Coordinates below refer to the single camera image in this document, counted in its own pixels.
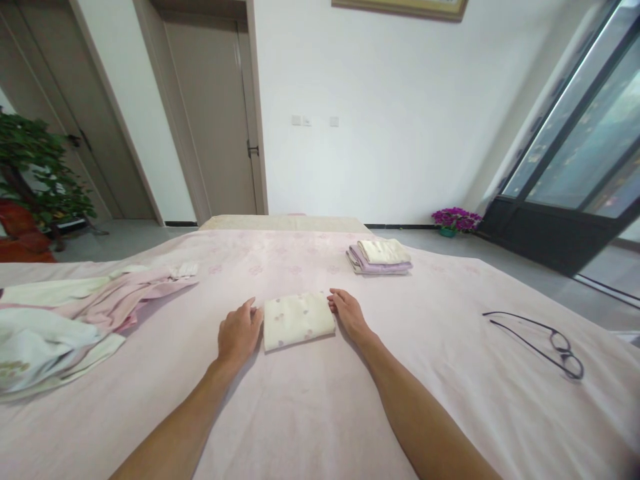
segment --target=hand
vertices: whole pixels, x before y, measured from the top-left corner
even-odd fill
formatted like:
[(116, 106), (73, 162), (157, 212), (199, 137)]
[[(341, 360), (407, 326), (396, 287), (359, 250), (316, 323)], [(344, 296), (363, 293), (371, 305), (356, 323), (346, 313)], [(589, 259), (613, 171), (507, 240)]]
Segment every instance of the hand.
[(358, 300), (348, 292), (340, 289), (330, 289), (333, 295), (327, 297), (329, 308), (338, 315), (349, 337), (356, 343), (373, 332), (370, 330)]
[(218, 360), (240, 368), (249, 359), (260, 336), (262, 310), (252, 307), (250, 298), (236, 311), (229, 312), (220, 323), (218, 332)]

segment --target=glasses frame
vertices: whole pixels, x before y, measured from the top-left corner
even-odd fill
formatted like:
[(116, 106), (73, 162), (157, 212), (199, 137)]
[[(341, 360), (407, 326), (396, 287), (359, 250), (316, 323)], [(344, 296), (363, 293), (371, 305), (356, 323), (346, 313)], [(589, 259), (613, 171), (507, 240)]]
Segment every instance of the glasses frame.
[[(558, 352), (560, 354), (560, 358), (562, 358), (562, 364), (558, 363), (556, 360), (552, 359), (550, 356), (548, 356), (546, 353), (544, 353), (542, 350), (540, 350), (539, 348), (537, 348), (536, 346), (534, 346), (532, 343), (528, 342), (527, 340), (525, 340), (520, 334), (514, 332), (512, 329), (510, 329), (509, 327), (507, 327), (506, 325), (503, 325), (500, 322), (496, 322), (495, 320), (489, 319), (489, 321), (494, 324), (494, 325), (498, 325), (499, 327), (502, 327), (506, 330), (509, 330), (512, 334), (514, 334), (516, 337), (518, 337), (520, 340), (522, 340), (524, 343), (526, 343), (528, 346), (530, 346), (532, 349), (536, 350), (536, 352), (538, 352), (540, 355), (542, 355), (544, 358), (546, 358), (547, 360), (549, 360), (550, 362), (552, 362), (552, 364), (556, 365), (558, 368), (560, 368), (563, 372), (565, 372), (566, 376), (568, 376), (570, 379), (572, 380), (582, 380), (582, 378), (585, 376), (585, 368), (584, 365), (582, 365), (582, 362), (578, 359), (578, 357), (576, 357), (572, 350), (571, 350), (571, 342), (569, 342), (569, 339), (566, 338), (566, 336), (564, 336), (564, 334), (562, 334), (561, 332), (559, 332), (558, 330), (556, 330), (555, 328), (552, 328), (548, 325), (545, 325), (544, 323), (540, 323), (540, 322), (536, 322), (535, 320), (531, 320), (528, 319), (526, 317), (521, 317), (520, 315), (516, 315), (514, 313), (509, 313), (509, 312), (503, 312), (503, 311), (494, 311), (494, 312), (486, 312), (483, 313), (482, 316), (483, 317), (487, 317), (489, 315), (495, 315), (497, 313), (502, 313), (503, 315), (511, 315), (512, 317), (517, 317), (519, 319), (522, 320), (526, 320), (528, 322), (534, 323), (544, 329), (547, 329), (551, 332), (550, 336), (549, 336), (549, 341), (551, 342), (551, 346), (556, 350), (556, 352)], [(556, 344), (553, 342), (553, 339), (556, 335), (559, 335), (560, 338), (562, 338), (566, 343), (567, 343), (567, 347), (563, 348), (563, 347), (557, 347)], [(579, 373), (574, 373), (570, 370), (568, 370), (568, 368), (566, 368), (566, 363), (567, 360), (569, 360), (570, 358), (573, 358), (577, 363), (578, 366), (580, 366), (580, 372)]]

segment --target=floor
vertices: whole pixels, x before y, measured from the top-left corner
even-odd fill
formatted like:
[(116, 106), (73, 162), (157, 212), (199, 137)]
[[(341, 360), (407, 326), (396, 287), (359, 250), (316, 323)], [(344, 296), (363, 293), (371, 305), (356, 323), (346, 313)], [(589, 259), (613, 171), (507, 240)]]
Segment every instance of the floor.
[[(58, 261), (120, 260), (197, 230), (195, 227), (162, 228), (147, 220), (112, 220), (101, 228), (110, 235), (96, 237), (86, 231), (75, 234), (67, 240), (67, 250), (55, 254)], [(409, 247), (480, 258), (607, 330), (640, 332), (640, 310), (478, 237), (459, 235), (449, 239), (436, 230), (373, 232), (380, 237), (397, 238)]]
[(609, 245), (580, 274), (640, 298), (640, 253), (638, 252)]
[(155, 220), (111, 220), (100, 230), (108, 235), (93, 235), (88, 230), (70, 234), (64, 252), (54, 253), (59, 262), (112, 261), (154, 248), (161, 243), (198, 230), (197, 227), (161, 227)]

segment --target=pink bedsheet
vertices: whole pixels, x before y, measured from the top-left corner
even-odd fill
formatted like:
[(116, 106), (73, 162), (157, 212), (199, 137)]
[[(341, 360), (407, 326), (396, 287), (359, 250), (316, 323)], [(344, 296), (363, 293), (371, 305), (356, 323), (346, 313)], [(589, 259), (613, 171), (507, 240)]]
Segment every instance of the pink bedsheet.
[[(200, 380), (227, 312), (341, 287), (504, 478), (614, 478), (638, 453), (640, 351), (476, 259), (410, 249), (407, 277), (360, 277), (344, 254), (372, 235), (200, 231), (122, 262), (0, 266), (2, 286), (198, 261), (200, 284), (154, 302), (120, 350), (60, 389), (0, 405), (0, 478), (106, 479)], [(504, 310), (558, 328), (573, 383), (491, 325)], [(554, 355), (547, 335), (510, 323)], [(254, 356), (196, 479), (412, 479), (367, 369), (344, 339)]]

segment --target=eyeglasses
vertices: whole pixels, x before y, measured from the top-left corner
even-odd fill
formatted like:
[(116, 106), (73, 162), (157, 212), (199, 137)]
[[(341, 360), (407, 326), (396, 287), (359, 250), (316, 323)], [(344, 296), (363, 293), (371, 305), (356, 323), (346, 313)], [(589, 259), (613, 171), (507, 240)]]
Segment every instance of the eyeglasses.
[(516, 337), (520, 338), (520, 340), (522, 340), (524, 343), (526, 343), (532, 349), (536, 350), (536, 352), (538, 352), (544, 358), (546, 358), (547, 360), (552, 362), (552, 364), (560, 367), (570, 379), (572, 379), (572, 380), (582, 380), (582, 377), (585, 376), (585, 368), (582, 366), (582, 362), (580, 360), (578, 360), (578, 358), (576, 358), (576, 356), (571, 351), (571, 344), (569, 343), (568, 338), (566, 338), (562, 333), (558, 332), (558, 330), (556, 330), (554, 328), (551, 328), (551, 327), (549, 327), (547, 325), (544, 325), (543, 323), (539, 323), (539, 322), (536, 322), (534, 320), (530, 320), (528, 318), (521, 317), (520, 315), (516, 315), (514, 313), (496, 311), (496, 312), (483, 313), (482, 315), (484, 317), (486, 317), (488, 315), (495, 315), (497, 313), (501, 313), (503, 315), (511, 315), (512, 317), (517, 317), (519, 319), (526, 320), (528, 322), (534, 323), (534, 324), (536, 324), (536, 325), (538, 325), (538, 326), (540, 326), (542, 328), (545, 328), (545, 329), (549, 330), (551, 332), (551, 335), (549, 336), (549, 340), (551, 341), (551, 345), (556, 350), (556, 352), (558, 352), (560, 354), (560, 358), (562, 359), (562, 364), (560, 364), (556, 360), (552, 359), (550, 356), (548, 356), (546, 353), (542, 352), (540, 349), (534, 347), (530, 342), (526, 341), (524, 338), (522, 338), (522, 336), (518, 335), (516, 332), (511, 330), (509, 327), (503, 325), (502, 323), (498, 323), (495, 320), (489, 319), (489, 321), (492, 324), (498, 325), (499, 327), (502, 327), (502, 328), (504, 328), (506, 330), (509, 330), (512, 334), (514, 334)]

